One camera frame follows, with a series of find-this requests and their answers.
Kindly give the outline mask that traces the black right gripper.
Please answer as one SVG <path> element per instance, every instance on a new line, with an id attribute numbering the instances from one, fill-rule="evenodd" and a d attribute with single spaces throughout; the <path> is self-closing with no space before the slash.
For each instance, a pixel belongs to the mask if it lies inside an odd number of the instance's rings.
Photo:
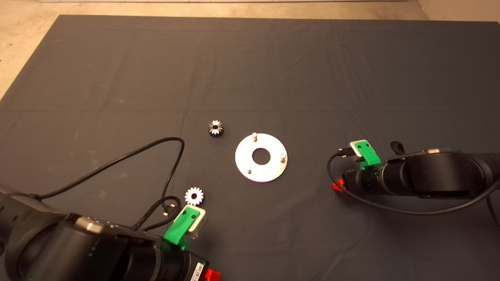
<path id="1" fill-rule="evenodd" d="M 340 178 L 332 183 L 332 188 L 338 192 L 345 189 L 353 194 L 389 194 L 384 183 L 386 166 L 376 166 L 365 170 L 347 169 Z"/>

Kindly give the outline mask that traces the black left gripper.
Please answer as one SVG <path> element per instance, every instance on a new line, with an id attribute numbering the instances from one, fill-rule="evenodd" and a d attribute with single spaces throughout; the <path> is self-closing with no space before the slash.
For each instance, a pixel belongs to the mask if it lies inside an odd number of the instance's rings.
<path id="1" fill-rule="evenodd" d="M 159 281 L 220 281 L 221 272 L 209 260 L 170 242 L 161 243 Z"/>

